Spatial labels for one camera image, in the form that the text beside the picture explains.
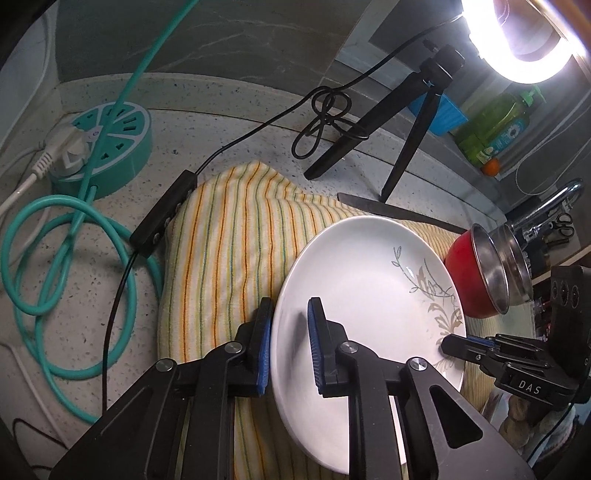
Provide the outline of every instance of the white plate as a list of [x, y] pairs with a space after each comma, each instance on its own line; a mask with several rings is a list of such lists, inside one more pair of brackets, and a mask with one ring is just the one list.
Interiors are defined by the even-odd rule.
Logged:
[[[422, 356], [459, 390], [464, 363], [444, 357], [444, 335], [466, 336], [462, 308], [443, 263], [414, 232], [377, 216], [341, 220], [302, 251], [281, 289], [271, 334], [271, 381], [283, 423], [321, 465], [349, 473], [346, 398], [323, 398], [314, 382], [307, 305], [320, 297], [326, 318], [380, 357]], [[401, 462], [406, 463], [394, 400]]]

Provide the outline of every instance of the black tripod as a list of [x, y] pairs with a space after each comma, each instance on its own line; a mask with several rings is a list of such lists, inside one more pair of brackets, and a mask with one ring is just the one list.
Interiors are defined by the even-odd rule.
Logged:
[[349, 135], [340, 137], [324, 154], [306, 170], [304, 177], [317, 179], [341, 158], [359, 145], [358, 137], [368, 137], [413, 100], [427, 94], [408, 138], [382, 189], [380, 202], [386, 202], [394, 187], [408, 167], [421, 144], [439, 107], [443, 91], [452, 82], [452, 76], [464, 65], [464, 57], [452, 46], [446, 45], [433, 58], [425, 60], [419, 72], [412, 72], [392, 92], [366, 113], [349, 130]]

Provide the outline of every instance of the white power plug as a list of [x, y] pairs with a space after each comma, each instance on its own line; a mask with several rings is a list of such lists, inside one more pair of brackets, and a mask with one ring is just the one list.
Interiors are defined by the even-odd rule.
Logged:
[[[85, 132], [70, 123], [60, 124], [47, 135], [45, 151], [33, 167], [33, 172], [45, 176], [51, 166], [51, 173], [56, 177], [69, 177], [80, 171], [89, 156], [90, 148], [85, 140]], [[37, 172], [35, 167], [39, 163], [40, 171]]]

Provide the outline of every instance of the gray floral pattern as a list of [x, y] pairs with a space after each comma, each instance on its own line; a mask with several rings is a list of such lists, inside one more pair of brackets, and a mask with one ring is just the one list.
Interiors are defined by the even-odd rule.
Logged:
[[[455, 292], [450, 292], [454, 290], [453, 285], [443, 288], [433, 277], [425, 258], [423, 258], [423, 265], [419, 267], [416, 277], [408, 275], [408, 272], [412, 272], [413, 270], [407, 269], [402, 265], [400, 260], [402, 257], [402, 247], [394, 248], [394, 257], [396, 260], [392, 260], [392, 265], [399, 268], [412, 285], [409, 293], [420, 291], [431, 300], [427, 308], [427, 313], [433, 315], [433, 319], [441, 329], [440, 338], [437, 340], [437, 346], [441, 346], [443, 338], [449, 333], [454, 333], [454, 330], [463, 323], [462, 311], [457, 305], [456, 294]], [[454, 365], [455, 360], [453, 357], [445, 355], [442, 360], [439, 360], [433, 366], [439, 373], [443, 373]]]

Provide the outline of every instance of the dish soap bottle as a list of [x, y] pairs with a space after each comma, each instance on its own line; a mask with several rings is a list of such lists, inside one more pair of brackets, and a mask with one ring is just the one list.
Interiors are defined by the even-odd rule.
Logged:
[[501, 93], [460, 127], [454, 140], [474, 166], [480, 168], [496, 157], [527, 128], [534, 95], [545, 101], [537, 85], [519, 95]]

